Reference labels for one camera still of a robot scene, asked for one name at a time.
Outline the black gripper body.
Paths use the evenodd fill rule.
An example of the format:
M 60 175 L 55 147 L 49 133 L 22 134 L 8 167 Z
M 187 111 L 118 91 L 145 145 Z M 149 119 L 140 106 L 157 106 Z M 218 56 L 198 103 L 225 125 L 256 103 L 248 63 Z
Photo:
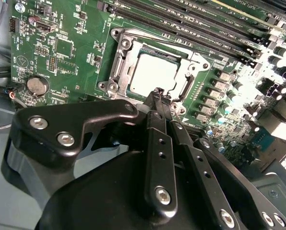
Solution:
M 217 230 L 216 213 L 192 173 L 162 151 L 128 151 L 75 178 L 19 152 L 3 159 L 5 179 L 31 195 L 37 230 Z

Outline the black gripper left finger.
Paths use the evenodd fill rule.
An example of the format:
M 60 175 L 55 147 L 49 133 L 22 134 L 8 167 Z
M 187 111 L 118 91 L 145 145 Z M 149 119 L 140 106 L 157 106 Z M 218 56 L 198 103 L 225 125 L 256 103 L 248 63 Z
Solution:
M 13 118 L 10 144 L 58 172 L 74 169 L 88 135 L 96 150 L 123 144 L 132 151 L 162 151 L 173 157 L 166 100 L 152 91 L 145 105 L 150 109 L 147 113 L 121 99 L 25 108 Z

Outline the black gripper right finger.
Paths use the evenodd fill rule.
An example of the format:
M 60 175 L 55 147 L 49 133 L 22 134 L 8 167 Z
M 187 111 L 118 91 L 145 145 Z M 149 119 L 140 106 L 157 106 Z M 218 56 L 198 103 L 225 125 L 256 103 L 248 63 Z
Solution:
M 206 138 L 191 139 L 171 120 L 176 170 L 176 216 L 166 230 L 286 230 L 286 217 Z

